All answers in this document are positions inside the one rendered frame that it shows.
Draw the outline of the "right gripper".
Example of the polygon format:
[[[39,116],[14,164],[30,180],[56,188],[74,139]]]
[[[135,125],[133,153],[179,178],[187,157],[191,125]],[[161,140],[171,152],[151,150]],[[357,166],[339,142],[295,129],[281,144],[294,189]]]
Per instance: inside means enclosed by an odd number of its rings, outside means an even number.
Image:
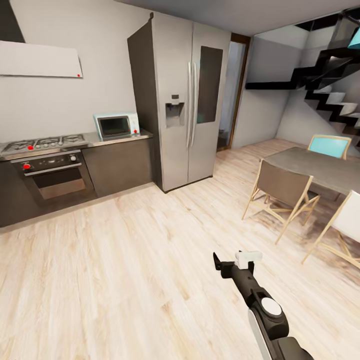
[[[247,269],[239,269],[234,261],[221,262],[215,252],[213,253],[213,260],[215,269],[220,271],[221,277],[223,279],[233,279],[238,291],[240,291],[240,286],[244,281],[255,280],[253,276],[255,264],[252,261],[247,263]]]

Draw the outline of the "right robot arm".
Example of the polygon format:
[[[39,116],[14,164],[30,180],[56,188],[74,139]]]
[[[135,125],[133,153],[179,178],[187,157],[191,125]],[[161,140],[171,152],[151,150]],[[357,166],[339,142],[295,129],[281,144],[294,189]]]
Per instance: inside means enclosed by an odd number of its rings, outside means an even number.
[[[254,261],[261,261],[260,251],[239,251],[237,261],[221,262],[213,253],[215,269],[223,279],[233,279],[248,309],[248,320],[263,360],[315,360],[301,348],[296,338],[288,336],[288,320],[282,307],[254,278]]]

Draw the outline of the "microwave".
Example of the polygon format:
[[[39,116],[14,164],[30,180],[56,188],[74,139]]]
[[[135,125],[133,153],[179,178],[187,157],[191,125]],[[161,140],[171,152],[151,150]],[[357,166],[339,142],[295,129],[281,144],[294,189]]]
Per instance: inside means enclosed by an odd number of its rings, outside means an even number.
[[[138,134],[138,115],[132,111],[93,113],[95,128],[102,139]]]

